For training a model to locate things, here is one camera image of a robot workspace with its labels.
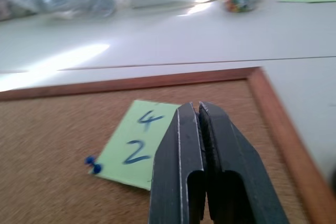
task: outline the pushpin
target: pushpin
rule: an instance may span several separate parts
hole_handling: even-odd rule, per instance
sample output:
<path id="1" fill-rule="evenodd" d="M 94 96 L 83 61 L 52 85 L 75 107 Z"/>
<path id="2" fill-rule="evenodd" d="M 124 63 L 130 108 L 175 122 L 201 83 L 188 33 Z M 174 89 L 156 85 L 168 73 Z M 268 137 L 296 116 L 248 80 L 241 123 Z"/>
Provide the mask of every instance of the pushpin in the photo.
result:
<path id="1" fill-rule="evenodd" d="M 88 156 L 85 160 L 85 163 L 87 165 L 90 165 L 93 167 L 92 173 L 97 174 L 101 172 L 101 165 L 95 163 L 95 157 L 93 156 Z"/>

